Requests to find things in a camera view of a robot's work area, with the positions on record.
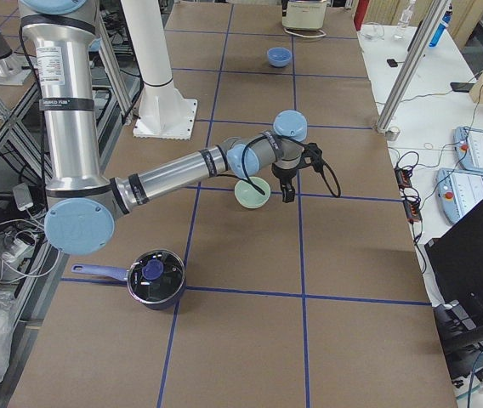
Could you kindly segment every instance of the green bowl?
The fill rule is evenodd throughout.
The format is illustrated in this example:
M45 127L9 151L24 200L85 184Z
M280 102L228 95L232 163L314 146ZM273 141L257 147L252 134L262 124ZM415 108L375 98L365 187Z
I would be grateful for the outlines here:
M242 204L245 208L249 208L251 210L255 208L260 208L270 198L270 185L266 183L265 180L262 180L260 177L251 177L251 181L253 181L258 187L260 187L264 191L264 195L260 194L256 191L249 183L245 181L238 181L236 183L236 187L234 188L234 195L240 204Z

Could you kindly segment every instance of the pot handle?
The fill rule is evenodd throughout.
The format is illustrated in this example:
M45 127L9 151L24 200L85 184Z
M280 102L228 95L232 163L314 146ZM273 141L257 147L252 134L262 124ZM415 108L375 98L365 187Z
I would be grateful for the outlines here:
M71 272L74 274L100 275L109 276L118 281L126 282L128 279L128 272L123 268L116 268L114 266L92 265L89 263L75 263L71 266Z

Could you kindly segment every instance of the red object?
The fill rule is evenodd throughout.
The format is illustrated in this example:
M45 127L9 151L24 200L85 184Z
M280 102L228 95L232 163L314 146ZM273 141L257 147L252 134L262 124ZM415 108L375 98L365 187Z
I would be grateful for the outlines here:
M368 4L370 4L370 0L359 1L357 11L355 11L355 18L353 19L353 22L355 23L355 29L357 31L361 30L362 21L364 20L364 16L367 14Z

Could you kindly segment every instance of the clear bottle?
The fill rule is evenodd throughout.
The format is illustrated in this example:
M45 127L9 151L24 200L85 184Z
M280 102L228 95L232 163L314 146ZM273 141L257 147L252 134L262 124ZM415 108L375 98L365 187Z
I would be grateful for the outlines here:
M415 0L410 0L408 7L402 12L401 17L398 20L398 24L396 25L395 34L393 37L400 39L404 37L404 32L406 28L410 24L410 20L413 16L413 10L415 9Z
M438 44L438 42L440 41L440 37L442 37L442 33L449 26L449 22L452 20L452 15L453 15L453 6L451 3L449 3L449 8L444 14L444 17L442 18L440 25L438 25L435 35L432 37L432 40L430 40L429 47L436 47L436 44Z

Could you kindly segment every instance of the black monitor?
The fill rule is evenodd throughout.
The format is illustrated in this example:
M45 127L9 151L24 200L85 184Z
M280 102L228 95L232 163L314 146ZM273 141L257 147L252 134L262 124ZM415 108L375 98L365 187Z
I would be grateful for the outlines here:
M483 326L483 201L425 249L444 300Z

